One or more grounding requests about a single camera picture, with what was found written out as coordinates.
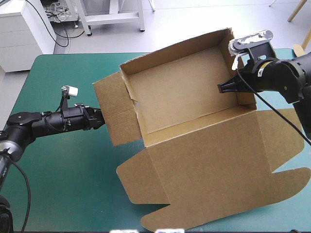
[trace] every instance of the white cabinet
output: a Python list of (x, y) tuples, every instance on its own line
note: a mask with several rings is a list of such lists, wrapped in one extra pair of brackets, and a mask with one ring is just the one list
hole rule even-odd
[[(30, 2), (56, 39), (40, 0)], [(0, 6), (0, 66), (5, 72), (31, 69), (35, 58), (53, 54), (54, 46), (40, 16), (25, 0), (10, 0)]]

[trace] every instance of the electrical cable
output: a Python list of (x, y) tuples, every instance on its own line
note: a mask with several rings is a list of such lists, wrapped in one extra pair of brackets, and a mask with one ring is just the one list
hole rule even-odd
[(276, 114), (278, 114), (284, 121), (286, 121), (290, 126), (292, 126), (297, 133), (300, 134), (300, 136), (311, 146), (311, 141), (304, 136), (304, 134), (295, 126), (290, 120), (288, 120), (282, 113), (280, 113), (277, 109), (275, 109), (271, 104), (269, 104), (263, 97), (261, 97), (242, 77), (242, 75), (239, 72), (239, 69), (236, 69), (237, 74), (239, 78), (242, 80), (242, 82), (262, 101), (264, 102), (269, 108), (271, 108)]
[[(50, 15), (48, 15), (48, 18), (51, 18), (51, 17), (55, 17), (55, 16), (56, 16), (55, 14), (53, 14), (53, 13), (50, 12), (50, 11), (45, 11), (45, 13), (50, 14)], [(84, 32), (85, 32), (85, 31), (83, 30), (83, 32), (81, 32), (79, 35), (75, 35), (75, 36), (63, 36), (63, 35), (61, 35), (61, 34), (58, 34), (57, 32), (55, 32), (55, 34), (58, 35), (58, 36), (60, 36), (60, 37), (63, 37), (63, 38), (72, 39), (72, 38), (78, 38), (78, 37), (82, 36)]]
[(34, 6), (31, 2), (29, 2), (28, 0), (25, 0), (25, 1), (28, 2), (28, 3), (34, 8), (34, 10), (37, 12), (37, 14), (39, 15), (40, 19), (42, 20), (42, 22), (43, 22), (45, 28), (47, 29), (48, 33), (50, 34), (51, 38), (53, 39), (53, 41), (54, 41), (57, 45), (59, 45), (60, 47), (63, 47), (63, 48), (67, 47), (67, 46), (69, 45), (69, 38), (68, 38), (67, 31), (66, 31), (66, 29), (65, 29), (65, 26), (62, 24), (63, 27), (64, 27), (64, 29), (65, 29), (66, 36), (67, 36), (67, 44), (66, 44), (66, 45), (61, 45), (61, 44), (59, 44), (59, 43), (54, 39), (54, 37), (53, 37), (52, 34), (50, 33), (50, 31), (49, 31), (47, 25), (45, 24), (45, 22), (44, 22), (42, 16), (41, 16), (40, 13), (38, 12), (38, 10), (35, 8), (35, 6)]
[(24, 170), (16, 163), (14, 162), (9, 155), (7, 154), (2, 154), (3, 157), (5, 157), (6, 159), (8, 159), (11, 164), (13, 164), (19, 171), (20, 173), (23, 175), (25, 182), (26, 182), (26, 186), (27, 186), (27, 211), (26, 211), (26, 216), (25, 216), (25, 220), (23, 223), (23, 226), (20, 230), (20, 233), (24, 233), (26, 225), (27, 225), (27, 221), (28, 221), (28, 217), (29, 217), (29, 212), (30, 212), (30, 205), (31, 205), (31, 191), (30, 191), (30, 185), (29, 185), (29, 180), (28, 177), (26, 175), (26, 173), (24, 172)]

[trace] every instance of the wooden chair leg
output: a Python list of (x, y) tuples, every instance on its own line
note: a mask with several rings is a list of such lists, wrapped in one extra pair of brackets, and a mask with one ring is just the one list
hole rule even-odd
[(303, 5), (307, 2), (307, 0), (301, 0), (300, 3), (298, 4), (298, 6), (296, 7), (296, 9), (294, 10), (294, 12), (292, 13), (292, 15), (289, 17), (289, 19), (287, 20), (288, 22), (291, 22), (293, 20), (293, 18), (295, 18), (295, 16), (297, 15), (297, 13), (300, 11), (300, 9), (303, 7)]
[(305, 40), (303, 41), (303, 43), (302, 43), (302, 45), (301, 45), (301, 47), (302, 47), (304, 50), (306, 49), (306, 47), (307, 47), (307, 45), (308, 45), (308, 43), (309, 43), (310, 40), (311, 40), (311, 29), (309, 30), (309, 32), (308, 32), (308, 34), (307, 34)]

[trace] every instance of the metal frame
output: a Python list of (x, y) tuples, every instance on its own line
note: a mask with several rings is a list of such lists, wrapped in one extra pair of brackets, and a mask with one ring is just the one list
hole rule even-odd
[[(83, 28), (87, 35), (92, 35), (90, 26), (102, 25), (102, 24), (113, 24), (113, 23), (127, 23), (133, 21), (139, 21), (140, 31), (145, 31), (144, 14), (142, 0), (137, 0), (138, 11), (130, 13), (120, 13), (124, 0), (122, 1), (121, 7), (119, 6), (119, 0), (110, 0), (109, 14), (108, 15), (97, 15), (88, 16), (82, 0), (74, 0), (78, 13), (83, 25)], [(153, 0), (149, 0), (153, 11), (156, 10)]]

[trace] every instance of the white drawer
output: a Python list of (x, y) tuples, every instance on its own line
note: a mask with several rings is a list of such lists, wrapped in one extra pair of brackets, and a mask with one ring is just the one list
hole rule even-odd
[(31, 31), (0, 33), (0, 48), (36, 44)]
[(0, 48), (0, 66), (5, 72), (29, 70), (41, 54), (38, 45)]
[(23, 16), (0, 17), (0, 33), (29, 30)]

